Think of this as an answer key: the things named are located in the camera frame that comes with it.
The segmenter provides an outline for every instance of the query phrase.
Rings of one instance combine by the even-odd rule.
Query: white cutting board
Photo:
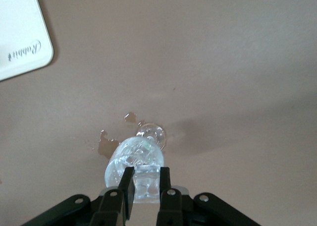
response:
[[[38,0],[0,0],[0,81],[43,67],[52,57]]]

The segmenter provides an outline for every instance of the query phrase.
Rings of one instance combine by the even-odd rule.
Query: wine glass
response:
[[[154,123],[139,127],[137,134],[124,140],[114,151],[105,171],[107,187],[118,186],[126,167],[134,167],[135,203],[159,202],[159,172],[164,166],[161,149],[165,131]]]

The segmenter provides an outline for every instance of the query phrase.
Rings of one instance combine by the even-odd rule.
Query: silver screw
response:
[[[208,198],[207,195],[201,195],[201,196],[199,197],[199,199],[200,199],[201,201],[204,201],[204,202],[207,202],[207,201],[209,200],[209,198]]]
[[[118,193],[116,191],[113,191],[110,193],[110,196],[116,196]]]
[[[168,195],[175,195],[175,194],[176,194],[176,191],[173,190],[173,189],[169,189],[169,190],[167,191],[167,194],[168,194]]]
[[[77,200],[75,200],[75,204],[81,204],[84,202],[83,198],[78,198]]]

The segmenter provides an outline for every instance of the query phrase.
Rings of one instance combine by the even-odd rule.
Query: gray surface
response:
[[[0,83],[0,225],[96,198],[100,131],[132,136],[129,111],[165,128],[172,184],[191,196],[264,226],[317,225],[316,0],[40,5],[53,62]]]

